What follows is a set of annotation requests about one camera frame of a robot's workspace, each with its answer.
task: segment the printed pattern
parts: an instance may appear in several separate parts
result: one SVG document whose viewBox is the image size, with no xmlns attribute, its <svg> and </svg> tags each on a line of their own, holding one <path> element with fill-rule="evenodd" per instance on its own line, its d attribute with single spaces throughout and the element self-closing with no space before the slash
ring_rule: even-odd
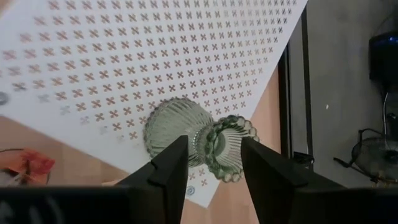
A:
<svg viewBox="0 0 398 224">
<path fill-rule="evenodd" d="M 265 89 L 299 0 L 50 0 L 0 46 L 0 82 L 58 119 L 142 145 L 150 112 L 171 97 L 215 119 L 242 114 Z M 200 170 L 190 180 L 200 178 Z M 206 187 L 208 179 L 197 185 Z"/>
</svg>

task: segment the glass vase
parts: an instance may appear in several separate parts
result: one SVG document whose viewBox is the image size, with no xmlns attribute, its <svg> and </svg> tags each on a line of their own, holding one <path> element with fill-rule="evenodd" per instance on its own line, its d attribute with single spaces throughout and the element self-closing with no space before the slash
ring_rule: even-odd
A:
<svg viewBox="0 0 398 224">
<path fill-rule="evenodd" d="M 237 182 L 243 176 L 242 138 L 259 141 L 257 130 L 242 116 L 229 115 L 214 122 L 199 104 L 172 98 L 150 114 L 144 128 L 146 149 L 155 157 L 181 135 L 188 136 L 189 166 L 205 163 L 223 182 Z"/>
</svg>

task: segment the fan stand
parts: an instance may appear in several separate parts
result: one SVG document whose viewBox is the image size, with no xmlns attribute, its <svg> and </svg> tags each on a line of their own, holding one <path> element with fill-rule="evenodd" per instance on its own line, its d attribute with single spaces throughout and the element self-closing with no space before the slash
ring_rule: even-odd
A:
<svg viewBox="0 0 398 224">
<path fill-rule="evenodd" d="M 379 131 L 376 131 L 376 130 L 374 130 L 372 128 L 360 129 L 358 131 L 358 143 L 357 143 L 357 145 L 359 145 L 359 147 L 362 147 L 363 133 L 365 131 L 372 131 L 372 132 L 374 132 L 376 134 L 379 134 L 380 136 L 386 137 L 385 134 L 380 133 Z M 398 183 L 398 180 L 386 180 L 384 178 L 384 174 L 382 172 L 379 172 L 378 175 L 371 175 L 371 174 L 368 174 L 368 173 L 362 171 L 361 169 L 353 166 L 353 164 L 355 163 L 357 158 L 358 158 L 357 156 L 356 157 L 352 157 L 349 162 L 345 162 L 345 161 L 343 161 L 343 160 L 341 160 L 339 158 L 336 158 L 336 157 L 334 157 L 333 160 L 336 161 L 337 163 L 339 163 L 340 165 L 342 165 L 345 168 L 351 168 L 351 169 L 355 170 L 356 172 L 359 172 L 360 174 L 365 175 L 366 177 L 369 177 L 370 181 L 372 182 L 372 187 L 378 187 L 379 183 L 384 184 L 384 187 L 389 187 L 391 184 L 397 184 Z"/>
</svg>

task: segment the patterned paper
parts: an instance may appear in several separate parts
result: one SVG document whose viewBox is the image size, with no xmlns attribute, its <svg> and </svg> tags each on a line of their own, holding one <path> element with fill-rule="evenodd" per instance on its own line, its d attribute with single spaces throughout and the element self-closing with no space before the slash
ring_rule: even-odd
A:
<svg viewBox="0 0 398 224">
<path fill-rule="evenodd" d="M 250 118 L 306 2 L 19 0 L 0 20 L 0 114 L 134 172 L 162 100 Z M 204 170 L 187 198 L 206 207 Z"/>
</svg>

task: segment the electric fan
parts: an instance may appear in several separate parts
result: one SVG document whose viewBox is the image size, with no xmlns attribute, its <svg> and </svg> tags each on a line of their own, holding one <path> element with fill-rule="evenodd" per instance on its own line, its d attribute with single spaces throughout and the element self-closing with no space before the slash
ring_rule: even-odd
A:
<svg viewBox="0 0 398 224">
<path fill-rule="evenodd" d="M 372 131 L 379 137 L 363 139 L 365 131 Z M 398 141 L 370 128 L 359 130 L 358 133 L 358 143 L 351 151 L 351 160 L 348 163 L 339 158 L 333 160 L 369 177 L 376 185 L 379 182 L 385 185 L 398 184 Z"/>
</svg>

